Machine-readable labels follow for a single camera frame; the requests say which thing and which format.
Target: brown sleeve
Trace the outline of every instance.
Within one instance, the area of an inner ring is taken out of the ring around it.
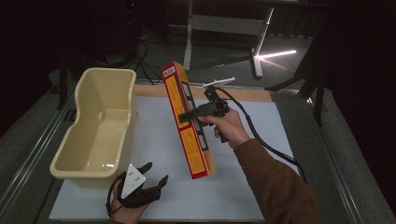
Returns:
[[[286,164],[275,160],[257,139],[234,151],[268,223],[323,223],[314,192]]]

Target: wire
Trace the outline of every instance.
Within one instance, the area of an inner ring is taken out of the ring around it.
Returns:
[[[168,37],[182,34],[182,33],[184,33],[185,31],[187,31],[187,28],[184,28],[184,29],[182,29],[182,30],[180,30],[180,31],[174,32],[174,33],[168,35]],[[163,41],[161,38],[157,38],[157,39],[147,39],[147,37],[149,37],[149,36],[151,36],[151,35],[155,35],[155,34],[154,34],[153,32],[151,32],[151,33],[148,33],[148,34],[146,34],[146,35],[140,36],[140,39],[141,39],[141,40],[144,40],[144,41],[148,41],[148,42],[159,42],[159,41]]]
[[[280,158],[284,159],[285,161],[288,161],[289,163],[291,163],[291,164],[297,166],[297,168],[298,168],[298,170],[299,170],[299,172],[300,172],[300,174],[301,174],[301,177],[303,178],[304,182],[307,183],[307,180],[306,180],[306,177],[305,177],[305,173],[304,173],[304,170],[303,170],[303,167],[301,166],[301,164],[300,164],[299,162],[297,162],[297,160],[295,160],[293,157],[291,157],[291,156],[289,156],[289,155],[286,155],[285,153],[280,152],[280,151],[274,149],[273,147],[271,147],[270,145],[268,145],[264,140],[262,140],[262,138],[259,136],[259,134],[257,133],[257,131],[256,131],[254,125],[253,125],[253,121],[251,120],[250,115],[247,113],[247,111],[245,110],[245,108],[244,108],[238,101],[236,101],[235,98],[233,98],[233,97],[231,96],[230,93],[228,93],[226,90],[224,90],[224,89],[222,89],[222,88],[220,88],[220,87],[214,87],[214,89],[215,89],[215,90],[218,90],[218,91],[222,91],[224,94],[226,94],[228,97],[230,97],[231,100],[233,100],[233,102],[234,102],[234,103],[242,110],[242,112],[244,113],[244,115],[245,115],[245,117],[246,117],[246,120],[247,120],[247,124],[248,124],[248,126],[249,126],[251,132],[253,133],[254,137],[255,137],[256,139],[258,139],[259,142],[260,142],[265,148],[267,148],[268,150],[270,150],[271,152],[273,152],[274,154],[276,154],[278,157],[280,157]]]
[[[111,192],[113,191],[114,187],[116,186],[116,183],[117,183],[119,180],[121,180],[121,179],[125,179],[125,176],[126,176],[126,172],[124,171],[124,172],[122,172],[119,176],[116,177],[116,179],[115,179],[115,180],[113,181],[113,183],[111,184],[110,189],[108,190],[108,194],[107,194],[107,203],[106,203],[106,210],[107,210],[107,215],[108,215],[109,217],[111,217],[111,214],[113,214],[113,213],[119,211],[119,210],[123,207],[123,204],[122,204],[122,205],[121,205],[120,207],[118,207],[116,210],[111,211],[110,198],[111,198]]]
[[[160,81],[160,80],[163,81],[163,78],[162,78],[160,75],[158,75],[158,74],[152,69],[152,67],[151,67],[148,63],[146,63],[146,62],[144,61],[144,58],[146,57],[146,55],[147,55],[148,52],[149,52],[149,47],[148,47],[143,41],[141,41],[141,40],[139,40],[139,43],[142,44],[142,45],[145,47],[145,52],[144,52],[144,54],[143,54],[142,57],[140,57],[140,56],[136,53],[137,65],[136,65],[136,67],[135,67],[134,70],[136,71],[136,69],[140,66],[140,67],[142,68],[142,71],[143,71],[143,73],[145,74],[146,78],[150,81],[150,83],[151,83],[152,85],[156,85],[156,84],[158,83],[158,81]],[[146,72],[146,69],[145,69],[144,65],[146,65],[146,66],[148,67],[148,69],[149,69],[156,77],[159,78],[159,79],[156,81],[156,83],[154,83],[154,82],[152,81],[152,79],[149,77],[149,74]]]

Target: plastic tub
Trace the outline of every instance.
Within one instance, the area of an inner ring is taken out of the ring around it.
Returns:
[[[83,188],[109,188],[128,167],[137,114],[128,69],[91,68],[75,91],[77,117],[50,165],[59,179]]]

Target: person's hand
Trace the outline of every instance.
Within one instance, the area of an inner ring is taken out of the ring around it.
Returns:
[[[111,211],[116,211],[118,208],[121,207],[121,203],[117,200],[120,182],[121,180],[116,183],[113,189],[113,201],[111,202]],[[136,224],[148,206],[149,203],[138,208],[122,207],[117,212],[111,214],[111,219],[125,224]]]
[[[204,123],[215,124],[215,136],[219,138],[219,134],[222,133],[224,137],[228,139],[232,149],[236,149],[242,143],[250,139],[242,125],[241,119],[239,118],[239,113],[231,108],[230,111],[222,118],[209,115],[199,117],[198,119]]]

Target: black cable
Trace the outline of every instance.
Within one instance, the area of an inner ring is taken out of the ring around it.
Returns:
[[[150,66],[148,63],[146,63],[143,59],[142,59],[142,63],[144,63],[144,64],[148,67],[148,69],[149,69],[156,77],[158,77],[158,78],[163,82],[163,77],[160,76],[160,75],[158,75],[158,74],[152,69],[152,66]]]
[[[139,55],[137,55],[136,54],[136,58],[137,58],[137,60],[138,60],[138,63],[137,64],[140,64],[140,66],[142,67],[142,71],[143,71],[143,74],[145,74],[145,76],[146,76],[146,78],[149,80],[149,82],[151,83],[151,85],[155,85],[154,84],[154,82],[151,80],[151,78],[149,77],[149,74],[146,72],[146,69],[145,69],[145,66],[143,66],[143,64],[141,64],[142,63],[142,61],[143,61],[143,58],[139,58]]]
[[[124,172],[122,172],[119,176],[116,177],[116,179],[115,179],[115,180],[113,181],[113,183],[111,184],[110,189],[108,190],[107,202],[106,202],[106,210],[107,210],[107,214],[108,214],[109,217],[111,217],[111,214],[113,214],[113,213],[119,211],[119,210],[123,207],[123,204],[122,204],[122,205],[121,205],[120,207],[118,207],[116,210],[111,211],[111,202],[110,202],[110,198],[111,198],[111,193],[112,193],[112,191],[113,191],[113,189],[114,189],[114,186],[116,186],[116,184],[117,184],[117,182],[118,182],[119,180],[124,179],[125,176],[126,176],[126,172],[124,171]]]
[[[144,59],[146,57],[146,55],[149,52],[149,47],[147,46],[147,44],[145,44],[143,41],[139,40],[138,42],[139,44],[142,44],[145,47],[145,52],[143,53],[142,59]],[[136,69],[140,66],[142,66],[141,61],[137,60],[137,66],[134,68],[134,70],[136,71]]]
[[[253,122],[250,118],[250,115],[247,113],[247,111],[245,110],[245,108],[238,102],[235,100],[235,98],[233,98],[231,96],[230,93],[228,93],[226,90],[220,88],[220,87],[214,87],[215,90],[218,91],[222,91],[224,94],[226,94],[228,97],[230,97],[230,99],[242,110],[242,112],[244,113],[246,120],[247,120],[247,124],[251,130],[251,132],[253,133],[254,137],[256,139],[259,140],[259,142],[268,150],[270,150],[271,152],[273,152],[274,154],[276,154],[278,157],[284,159],[285,161],[288,161],[289,163],[297,166],[301,177],[303,178],[304,182],[307,183],[306,177],[305,177],[305,173],[303,170],[303,167],[301,166],[301,164],[299,162],[297,162],[297,160],[295,160],[293,157],[286,155],[285,153],[282,153],[276,149],[274,149],[273,147],[271,147],[270,145],[268,145],[264,140],[262,140],[262,138],[259,136],[259,134],[257,133],[256,129],[254,128]]]
[[[122,55],[123,59],[119,62],[102,63],[96,60],[89,59],[87,56],[85,56],[82,52],[78,50],[71,50],[71,51],[73,53],[73,57],[77,58],[81,62],[81,64],[84,64],[87,68],[90,67],[120,68],[128,64],[133,58],[132,54],[126,53]]]

